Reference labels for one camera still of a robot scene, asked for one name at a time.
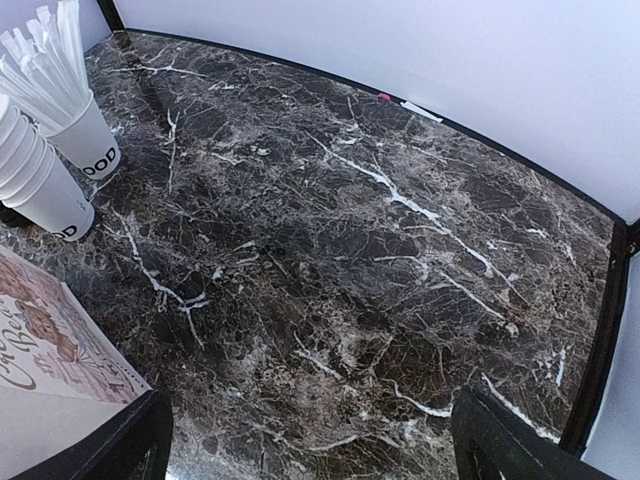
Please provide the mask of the printed paper takeout bag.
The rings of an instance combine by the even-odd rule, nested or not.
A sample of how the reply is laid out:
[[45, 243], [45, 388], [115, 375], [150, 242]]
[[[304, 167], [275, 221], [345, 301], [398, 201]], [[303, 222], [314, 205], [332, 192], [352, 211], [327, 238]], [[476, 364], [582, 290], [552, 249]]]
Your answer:
[[2, 478], [85, 439], [149, 389], [64, 282], [2, 249]]

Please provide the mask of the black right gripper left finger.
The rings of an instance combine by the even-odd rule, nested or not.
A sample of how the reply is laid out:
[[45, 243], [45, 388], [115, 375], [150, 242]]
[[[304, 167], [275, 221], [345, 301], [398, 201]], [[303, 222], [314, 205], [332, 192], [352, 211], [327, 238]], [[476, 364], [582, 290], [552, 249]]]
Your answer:
[[163, 479], [173, 434], [168, 396], [152, 390], [53, 458], [51, 479]]

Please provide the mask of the stack of white paper cups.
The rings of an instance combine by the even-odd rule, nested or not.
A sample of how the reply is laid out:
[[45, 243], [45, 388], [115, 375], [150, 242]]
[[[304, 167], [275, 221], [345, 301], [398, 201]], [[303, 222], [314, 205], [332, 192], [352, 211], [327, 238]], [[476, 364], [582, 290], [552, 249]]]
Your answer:
[[95, 219], [54, 147], [7, 95], [1, 96], [1, 203], [66, 242], [84, 237]]

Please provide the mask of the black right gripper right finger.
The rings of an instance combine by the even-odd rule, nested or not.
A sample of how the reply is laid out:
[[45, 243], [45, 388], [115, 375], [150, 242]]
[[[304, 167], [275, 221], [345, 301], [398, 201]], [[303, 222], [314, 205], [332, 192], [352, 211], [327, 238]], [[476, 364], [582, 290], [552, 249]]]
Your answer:
[[451, 430], [461, 479], [637, 479], [639, 438], [608, 429], [598, 416], [604, 393], [576, 402], [561, 442], [539, 435], [504, 404], [464, 388]]

